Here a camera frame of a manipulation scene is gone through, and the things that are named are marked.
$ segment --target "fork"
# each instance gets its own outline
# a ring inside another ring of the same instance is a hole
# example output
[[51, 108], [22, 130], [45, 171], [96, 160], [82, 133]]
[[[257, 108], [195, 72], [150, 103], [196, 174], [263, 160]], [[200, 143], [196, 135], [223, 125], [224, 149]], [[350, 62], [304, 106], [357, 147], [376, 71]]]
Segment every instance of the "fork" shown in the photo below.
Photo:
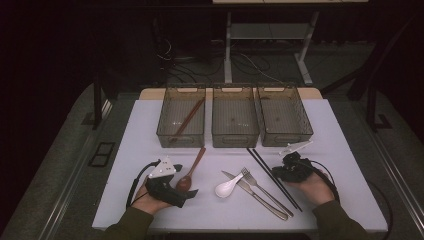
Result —
[[249, 170], [247, 170], [247, 168], [243, 168], [243, 170], [241, 170], [241, 172], [244, 175], [244, 179], [252, 186], [255, 186], [257, 188], [259, 188], [265, 195], [267, 195], [281, 210], [283, 210], [284, 212], [287, 213], [287, 215], [289, 215], [290, 217], [293, 217], [293, 213], [286, 208], [282, 203], [280, 203], [277, 199], [275, 199], [271, 194], [269, 194], [265, 189], [263, 189], [258, 182], [256, 181], [256, 179], [253, 177], [253, 175], [250, 173]]

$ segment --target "transparent storage bin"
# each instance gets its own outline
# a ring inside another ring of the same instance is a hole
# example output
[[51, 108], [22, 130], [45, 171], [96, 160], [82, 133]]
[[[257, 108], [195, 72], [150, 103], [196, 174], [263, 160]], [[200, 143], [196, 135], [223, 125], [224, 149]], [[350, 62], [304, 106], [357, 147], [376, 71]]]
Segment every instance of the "transparent storage bin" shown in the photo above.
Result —
[[212, 106], [215, 148], [256, 147], [259, 126], [251, 84], [214, 84]]
[[262, 146], [285, 147], [307, 141], [312, 126], [293, 83], [258, 83], [256, 107]]
[[163, 148], [205, 145], [205, 84], [168, 84], [156, 131]]

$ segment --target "dark sleeve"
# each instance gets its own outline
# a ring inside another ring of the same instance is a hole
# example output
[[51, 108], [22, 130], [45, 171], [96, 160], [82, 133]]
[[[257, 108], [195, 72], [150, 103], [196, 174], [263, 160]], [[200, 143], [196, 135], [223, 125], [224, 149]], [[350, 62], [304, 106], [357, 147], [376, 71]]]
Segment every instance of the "dark sleeve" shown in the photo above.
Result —
[[142, 240], [153, 221], [153, 216], [129, 207], [117, 224], [109, 226], [101, 240]]
[[320, 240], [368, 240], [365, 229], [349, 218], [337, 201], [324, 203], [313, 210]]

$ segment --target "metal knife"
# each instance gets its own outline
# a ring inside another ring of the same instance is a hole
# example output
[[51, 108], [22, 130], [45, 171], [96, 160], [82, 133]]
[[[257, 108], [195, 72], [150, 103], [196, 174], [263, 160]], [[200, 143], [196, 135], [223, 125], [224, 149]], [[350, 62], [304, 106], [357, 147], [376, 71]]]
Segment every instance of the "metal knife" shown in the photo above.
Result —
[[[235, 178], [234, 175], [232, 175], [231, 173], [228, 173], [226, 171], [222, 171], [222, 173], [225, 174], [225, 176], [227, 176], [229, 179], [233, 179]], [[269, 203], [267, 203], [265, 200], [263, 200], [261, 197], [259, 197], [249, 186], [248, 183], [246, 183], [244, 180], [239, 180], [237, 182], [237, 185], [240, 186], [241, 188], [243, 188], [246, 192], [248, 192], [252, 197], [254, 197], [256, 200], [258, 200], [258, 202], [260, 202], [262, 205], [264, 205], [269, 211], [271, 211], [272, 213], [274, 213], [277, 217], [279, 217], [282, 220], [287, 220], [289, 217], [287, 214], [281, 212], [280, 210], [274, 208], [273, 206], [271, 206]]]

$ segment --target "floor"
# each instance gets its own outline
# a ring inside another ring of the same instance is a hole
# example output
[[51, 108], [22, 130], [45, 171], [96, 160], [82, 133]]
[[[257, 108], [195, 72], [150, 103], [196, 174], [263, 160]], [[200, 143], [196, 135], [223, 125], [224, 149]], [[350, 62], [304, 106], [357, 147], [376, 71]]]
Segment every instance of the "floor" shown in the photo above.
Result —
[[[168, 71], [168, 82], [222, 82], [223, 45], [219, 41], [213, 45], [216, 51], [211, 61], [199, 62], [188, 53], [178, 52], [174, 67]], [[233, 82], [290, 81], [303, 86], [293, 58], [299, 49], [295, 42], [234, 42]], [[372, 49], [369, 43], [311, 45], [305, 62], [312, 87], [321, 89], [352, 72]], [[377, 114], [386, 116], [392, 128], [372, 132], [364, 121], [366, 99], [349, 101], [349, 86], [345, 84], [324, 98], [330, 101], [389, 224], [388, 233], [372, 233], [372, 239], [423, 239], [419, 203], [424, 202], [420, 187], [424, 146], [382, 94], [377, 98]], [[101, 235], [91, 223], [138, 93], [122, 93], [116, 100], [105, 101], [104, 120], [96, 130], [90, 125], [92, 93], [90, 86], [75, 102], [1, 239], [95, 239]], [[101, 142], [115, 143], [109, 164], [103, 168], [87, 166]], [[316, 233], [307, 235], [318, 239]], [[231, 239], [247, 238], [238, 235]]]

